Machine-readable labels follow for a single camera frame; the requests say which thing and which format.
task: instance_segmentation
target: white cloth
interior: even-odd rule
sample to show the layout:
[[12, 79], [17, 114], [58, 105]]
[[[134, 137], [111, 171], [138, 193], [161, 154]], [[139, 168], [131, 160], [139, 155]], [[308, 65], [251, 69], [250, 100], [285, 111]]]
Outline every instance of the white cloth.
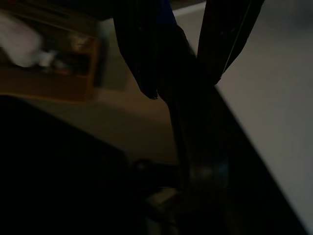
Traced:
[[38, 63], [41, 36], [22, 21], [0, 13], [0, 47], [9, 59], [21, 67], [31, 67]]

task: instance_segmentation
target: white surface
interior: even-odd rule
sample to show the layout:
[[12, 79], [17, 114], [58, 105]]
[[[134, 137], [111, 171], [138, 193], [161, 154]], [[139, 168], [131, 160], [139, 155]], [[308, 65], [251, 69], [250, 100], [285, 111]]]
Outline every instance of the white surface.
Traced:
[[[197, 51], [204, 10], [177, 17]], [[268, 0], [218, 89], [313, 234], [313, 0]]]

